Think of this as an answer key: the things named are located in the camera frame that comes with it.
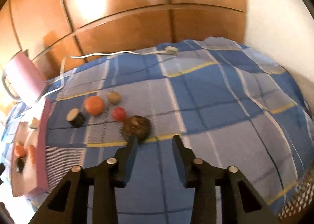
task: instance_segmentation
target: kettle handle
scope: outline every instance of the kettle handle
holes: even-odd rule
[[[5,70],[2,71],[2,85],[3,88],[5,89],[5,91],[7,91],[7,93],[9,94],[9,96],[16,102],[21,102],[22,99],[19,96],[15,96],[11,93],[10,89],[7,87],[7,84],[5,83],[5,78],[7,76],[7,73],[5,72]]]

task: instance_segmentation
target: plaid tablecloth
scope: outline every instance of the plaid tablecloth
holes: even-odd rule
[[[272,59],[225,38],[141,51],[166,46],[177,47],[177,57],[102,57],[65,74],[65,87],[49,95],[49,191],[29,200],[34,210],[72,166],[95,166],[125,145],[121,124],[111,117],[114,106],[98,117],[83,108],[88,96],[99,95],[107,103],[108,93],[117,91],[128,115],[145,116],[153,126],[151,137],[138,149],[130,182],[116,189],[119,223],[189,223],[194,190],[179,182],[170,140],[174,134],[211,165],[238,166],[273,212],[280,212],[314,157],[314,125],[293,78]],[[58,88],[60,80],[49,83],[48,91]],[[25,108],[24,103],[13,108],[2,136],[7,175],[10,142]],[[86,117],[81,128],[65,120],[72,108],[80,108]],[[221,223],[219,189],[217,204]]]

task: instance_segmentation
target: screw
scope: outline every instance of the screw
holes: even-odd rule
[[[195,158],[195,159],[193,160],[193,163],[196,164],[196,165],[201,165],[201,164],[203,164],[203,159],[201,159],[201,158]]]
[[[235,167],[235,166],[233,166],[233,165],[230,166],[228,169],[229,169],[229,172],[233,172],[233,173],[236,173],[236,172],[238,172],[238,170],[239,170],[237,167]]]
[[[72,172],[79,172],[82,168],[79,165],[75,165],[72,167]]]
[[[108,158],[106,162],[107,164],[113,165],[117,163],[117,160],[115,158]]]

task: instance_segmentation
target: red toy tomato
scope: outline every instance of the red toy tomato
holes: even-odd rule
[[[114,110],[112,112],[112,117],[113,117],[114,121],[117,121],[117,122],[123,121],[126,116],[127,116],[127,113],[125,112],[125,110],[122,107],[116,107],[116,108],[114,108]]]

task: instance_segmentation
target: white cable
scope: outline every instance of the white cable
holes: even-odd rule
[[[46,94],[44,94],[42,97],[46,97],[47,95],[50,95],[60,89],[62,89],[64,87],[64,65],[65,65],[65,60],[69,57],[69,58],[75,58],[75,59],[80,59],[80,58],[85,58],[85,57],[91,57],[91,56],[117,56],[120,54],[124,54],[124,53],[130,53],[130,54],[135,54],[135,55],[151,55],[151,54],[164,54],[164,55],[176,55],[176,53],[178,52],[178,49],[172,46],[167,46],[165,48],[165,50],[160,50],[160,51],[153,51],[153,52],[148,52],[148,53],[137,53],[137,52],[133,52],[133,51],[128,51],[128,50],[124,50],[124,51],[119,51],[119,52],[115,52],[115,53],[109,53],[109,54],[103,54],[103,53],[92,53],[92,54],[88,54],[85,56],[81,56],[81,57],[76,57],[76,56],[66,56],[62,59],[61,62],[61,67],[60,67],[60,87],[52,90]]]

